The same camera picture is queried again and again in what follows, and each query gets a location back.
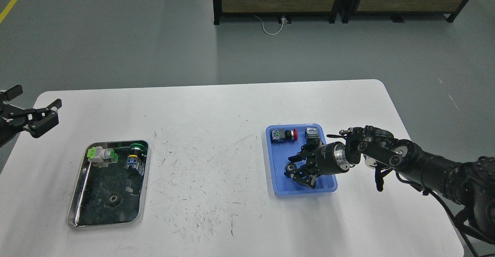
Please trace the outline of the black gripper screen right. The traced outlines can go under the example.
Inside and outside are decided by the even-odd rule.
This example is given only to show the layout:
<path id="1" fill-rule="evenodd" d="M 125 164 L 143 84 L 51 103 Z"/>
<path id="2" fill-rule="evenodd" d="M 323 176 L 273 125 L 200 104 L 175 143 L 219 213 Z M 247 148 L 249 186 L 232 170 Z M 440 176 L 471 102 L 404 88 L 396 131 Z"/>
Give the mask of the black gripper screen right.
<path id="1" fill-rule="evenodd" d="M 287 178 L 299 186 L 315 189 L 320 176 L 346 173 L 355 164 L 347 160 L 342 142 L 325 144 L 322 140 L 310 140 L 301 146 L 296 155 L 288 157 L 288 166 L 297 166 L 297 170 L 287 173 L 285 169 Z"/>

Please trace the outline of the black gripper screen left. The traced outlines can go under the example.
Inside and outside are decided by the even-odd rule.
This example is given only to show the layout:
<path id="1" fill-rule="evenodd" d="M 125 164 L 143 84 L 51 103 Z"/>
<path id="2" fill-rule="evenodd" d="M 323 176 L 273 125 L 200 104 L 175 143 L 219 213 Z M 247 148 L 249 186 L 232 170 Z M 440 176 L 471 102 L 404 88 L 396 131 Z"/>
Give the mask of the black gripper screen left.
<path id="1" fill-rule="evenodd" d="M 23 109 L 6 104 L 21 94 L 23 94 L 21 85 L 0 91 L 0 103 L 2 104 L 0 132 L 2 134 L 27 131 L 33 138 L 39 138 L 59 124 L 57 111 L 62 107 L 61 99 L 56 99 L 47 107 L 39 109 Z"/>

